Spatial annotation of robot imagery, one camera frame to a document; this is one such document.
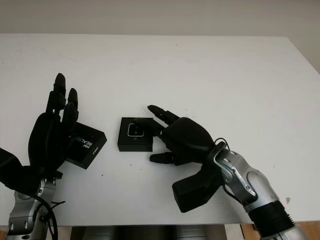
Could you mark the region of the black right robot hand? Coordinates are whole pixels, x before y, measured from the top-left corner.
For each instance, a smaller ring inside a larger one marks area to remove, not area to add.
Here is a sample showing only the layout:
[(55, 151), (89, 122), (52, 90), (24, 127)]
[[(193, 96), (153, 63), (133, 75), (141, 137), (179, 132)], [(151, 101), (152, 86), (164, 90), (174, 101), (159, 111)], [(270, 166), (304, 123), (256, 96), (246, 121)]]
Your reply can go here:
[(153, 118), (133, 119), (154, 137), (158, 137), (168, 149), (167, 152), (150, 155), (150, 162), (180, 166), (188, 163), (201, 164), (206, 159), (215, 143), (204, 127), (188, 117), (180, 117), (156, 105), (148, 105), (147, 108), (167, 124), (165, 127)]

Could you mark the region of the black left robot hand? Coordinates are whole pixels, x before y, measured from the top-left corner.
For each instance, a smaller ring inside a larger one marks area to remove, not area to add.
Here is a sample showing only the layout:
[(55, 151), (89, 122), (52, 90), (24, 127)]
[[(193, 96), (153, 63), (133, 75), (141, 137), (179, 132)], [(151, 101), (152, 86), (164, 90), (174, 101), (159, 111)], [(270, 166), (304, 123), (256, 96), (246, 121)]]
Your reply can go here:
[(48, 96), (45, 112), (37, 118), (28, 141), (30, 166), (43, 175), (55, 176), (75, 141), (79, 117), (78, 93), (71, 88), (66, 96), (66, 78), (58, 73)]

